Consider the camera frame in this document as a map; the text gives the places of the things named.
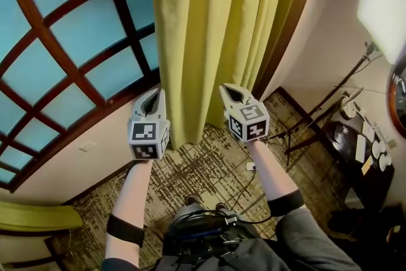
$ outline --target black strap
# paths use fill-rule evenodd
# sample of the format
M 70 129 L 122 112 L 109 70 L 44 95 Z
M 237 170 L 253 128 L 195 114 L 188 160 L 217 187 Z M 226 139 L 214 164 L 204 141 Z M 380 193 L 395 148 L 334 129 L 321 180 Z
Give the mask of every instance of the black strap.
M 269 208 L 271 209 L 271 215 L 273 217 L 284 216 L 287 213 L 290 213 L 292 210 L 300 208 L 304 204 L 305 202 L 300 190 L 286 194 L 278 199 L 268 201 Z
M 138 228 L 114 215 L 110 215 L 107 222 L 107 233 L 122 241 L 132 242 L 142 248 L 144 230 Z

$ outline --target patterned carpet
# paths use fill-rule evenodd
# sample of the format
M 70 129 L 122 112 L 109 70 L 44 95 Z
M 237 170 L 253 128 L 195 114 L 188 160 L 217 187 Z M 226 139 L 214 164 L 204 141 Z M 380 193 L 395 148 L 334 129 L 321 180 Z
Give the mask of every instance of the patterned carpet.
M 269 97 L 265 105 L 271 116 L 270 135 L 292 126 L 300 118 L 278 93 Z M 303 125 L 296 134 L 300 135 L 305 127 Z M 291 145 L 308 138 L 312 133 L 313 131 L 307 129 Z M 280 157 L 287 145 L 278 138 L 272 140 L 268 146 Z M 252 171 L 246 171 L 246 162 L 249 161 L 251 158 L 247 149 L 236 142 L 228 131 L 206 125 L 203 140 L 198 145 L 186 144 L 178 150 L 167 149 L 163 160 L 156 161 L 153 165 L 145 225 L 162 235 L 188 194 L 196 195 L 210 209 L 214 209 L 217 202 L 234 205 L 240 191 L 252 178 Z M 284 156 L 280 163 L 301 189 L 305 203 L 318 224 L 332 235 L 327 228 L 330 212 L 343 207 L 348 190 L 342 174 L 319 143 L 293 152 L 289 161 L 287 166 Z M 107 219 L 124 178 L 117 181 L 111 197 L 96 199 L 88 208 L 84 208 L 92 198 L 108 196 L 115 179 L 116 177 L 112 178 L 73 203 L 76 208 L 81 209 L 78 211 L 84 221 L 82 229 L 73 230 L 71 236 L 63 235 L 52 240 L 56 252 L 72 252 L 72 257 L 64 260 L 68 270 L 94 270 L 103 261 Z M 235 210 L 252 221 L 265 219 L 269 215 L 258 175 L 239 199 Z M 274 219 L 257 226 L 262 237 L 276 239 Z M 160 258 L 161 248 L 162 244 L 157 236 L 147 230 L 140 253 L 140 267 L 147 269 L 154 265 L 156 259 Z

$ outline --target forearm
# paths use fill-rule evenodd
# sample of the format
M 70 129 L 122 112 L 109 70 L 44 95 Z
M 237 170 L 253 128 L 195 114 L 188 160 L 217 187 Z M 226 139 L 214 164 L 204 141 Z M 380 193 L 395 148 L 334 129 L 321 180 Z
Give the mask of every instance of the forearm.
M 255 140 L 246 145 L 255 162 L 268 201 L 278 199 L 298 189 L 298 186 L 263 142 Z
M 152 162 L 140 163 L 131 169 L 112 212 L 114 216 L 139 228 L 144 226 Z M 138 245 L 107 234 L 106 258 L 120 258 L 138 266 L 139 250 Z

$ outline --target paper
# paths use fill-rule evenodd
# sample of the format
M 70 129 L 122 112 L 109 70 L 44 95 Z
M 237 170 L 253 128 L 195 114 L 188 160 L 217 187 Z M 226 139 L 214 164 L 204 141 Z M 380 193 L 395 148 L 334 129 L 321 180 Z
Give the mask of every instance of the paper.
M 367 161 L 365 162 L 365 164 L 361 168 L 361 171 L 362 171 L 363 175 L 367 174 L 367 172 L 369 171 L 369 168 L 372 166 L 373 162 L 374 161 L 372 160 L 372 156 L 369 156 L 369 158 L 367 159 Z

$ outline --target wall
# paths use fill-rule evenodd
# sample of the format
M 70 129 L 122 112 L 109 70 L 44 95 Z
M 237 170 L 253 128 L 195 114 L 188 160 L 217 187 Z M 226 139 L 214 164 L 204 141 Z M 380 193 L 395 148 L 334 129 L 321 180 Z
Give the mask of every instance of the wall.
M 299 54 L 302 52 L 312 30 L 322 14 L 322 8 L 325 6 L 325 2 L 326 0 L 307 0 L 298 26 L 261 100 L 271 95 L 289 75 L 290 70 L 298 59 Z
M 11 237 L 0 235 L 0 263 L 30 261 L 50 257 L 44 243 L 45 237 Z M 55 262 L 36 267 L 21 268 L 21 271 L 59 270 Z
M 320 8 L 318 22 L 315 25 L 310 22 L 308 26 L 311 32 L 304 32 L 307 37 L 305 45 L 300 48 L 294 44 L 296 48 L 293 52 L 297 60 L 286 76 L 272 88 L 281 84 L 305 110 L 312 109 L 356 64 L 365 52 L 364 42 L 370 41 L 370 36 L 357 19 L 357 6 L 358 0 L 326 0 L 324 8 Z M 385 92 L 390 69 L 390 64 L 382 57 L 354 75 L 347 86 L 365 86 Z M 339 96 L 337 94 L 326 106 Z M 383 133 L 397 143 L 390 151 L 396 172 L 387 203 L 401 201 L 406 204 L 406 187 L 403 186 L 406 177 L 406 140 L 390 123 L 385 95 L 364 91 L 357 98 L 357 103 L 365 109 L 367 117 L 377 122 Z
M 133 102 L 122 106 L 66 146 L 36 171 L 14 194 L 0 200 L 25 204 L 61 204 L 104 179 L 133 159 L 127 143 L 127 121 Z M 95 146 L 88 152 L 85 143 Z

